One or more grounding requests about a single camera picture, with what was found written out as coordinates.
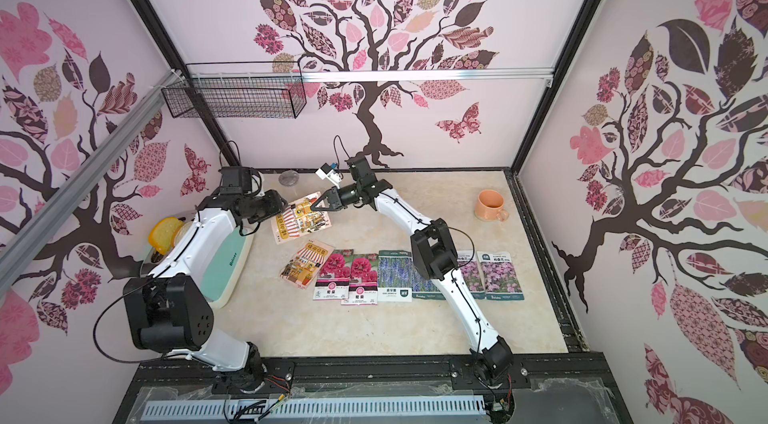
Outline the orange illustrated packet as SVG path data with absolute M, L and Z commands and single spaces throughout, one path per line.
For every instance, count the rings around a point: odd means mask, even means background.
M 307 241 L 283 267 L 280 277 L 301 289 L 307 288 L 333 250 L 332 245 L 315 240 Z
M 319 192 L 310 193 L 287 204 L 286 208 L 271 220 L 272 233 L 277 244 L 312 234 L 332 226 L 325 211 L 313 211 L 311 206 L 318 200 Z

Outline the pink rose packet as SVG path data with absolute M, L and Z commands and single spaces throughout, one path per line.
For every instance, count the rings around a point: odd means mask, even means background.
M 318 271 L 313 290 L 315 301 L 348 297 L 353 249 L 335 249 Z
M 341 300 L 345 306 L 378 304 L 379 254 L 353 254 L 349 264 L 347 296 Z

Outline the lavender seed packet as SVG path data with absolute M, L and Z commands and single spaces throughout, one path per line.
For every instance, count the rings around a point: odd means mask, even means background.
M 381 250 L 378 264 L 378 302 L 411 303 L 412 255 L 404 250 Z
M 431 281 L 417 276 L 412 284 L 412 297 L 424 300 L 444 300 L 441 290 Z

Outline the pink cosmos seed packet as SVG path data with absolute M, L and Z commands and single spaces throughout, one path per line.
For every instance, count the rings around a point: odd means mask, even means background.
M 486 291 L 476 255 L 471 250 L 459 250 L 458 264 L 472 296 L 484 299 Z

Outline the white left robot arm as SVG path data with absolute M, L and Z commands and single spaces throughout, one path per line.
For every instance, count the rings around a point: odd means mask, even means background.
M 276 190 L 264 191 L 254 168 L 225 166 L 220 173 L 180 242 L 147 276 L 126 283 L 123 302 L 136 348 L 202 362 L 251 393 L 264 383 L 258 348 L 215 326 L 199 283 L 226 238 L 282 214 L 287 201 Z

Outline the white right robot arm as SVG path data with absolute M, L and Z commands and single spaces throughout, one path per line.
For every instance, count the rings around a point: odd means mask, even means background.
M 311 209 L 336 212 L 368 205 L 408 234 L 418 275 L 440 290 L 466 331 L 478 379 L 490 387 L 499 386 L 507 379 L 514 355 L 471 294 L 451 235 L 453 228 L 444 219 L 430 218 L 410 205 L 390 182 L 376 176 L 366 157 L 352 157 L 347 164 L 352 178 L 348 185 L 342 183 L 336 164 L 324 163 L 316 169 L 315 174 L 329 181 L 331 187 L 320 194 Z

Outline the clear glass jar with grains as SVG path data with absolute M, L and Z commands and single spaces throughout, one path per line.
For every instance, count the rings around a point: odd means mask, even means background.
M 286 186 L 286 187 L 296 186 L 299 180 L 300 180 L 300 174 L 293 169 L 285 170 L 284 172 L 281 172 L 278 176 L 278 182 L 282 186 Z

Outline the orange ceramic mug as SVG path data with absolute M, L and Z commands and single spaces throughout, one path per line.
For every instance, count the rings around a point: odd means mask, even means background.
M 483 221 L 504 222 L 509 218 L 504 197 L 492 189 L 483 190 L 478 194 L 474 214 Z

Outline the aluminium rail on wall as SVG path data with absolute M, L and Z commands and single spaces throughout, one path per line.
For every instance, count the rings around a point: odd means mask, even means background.
M 1 291 L 6 292 L 34 260 L 57 230 L 78 208 L 83 198 L 102 180 L 111 164 L 128 148 L 143 126 L 162 108 L 161 90 L 182 80 L 179 70 L 169 70 L 136 108 L 108 134 L 102 144 L 57 190 L 44 208 L 14 236 L 1 253 Z

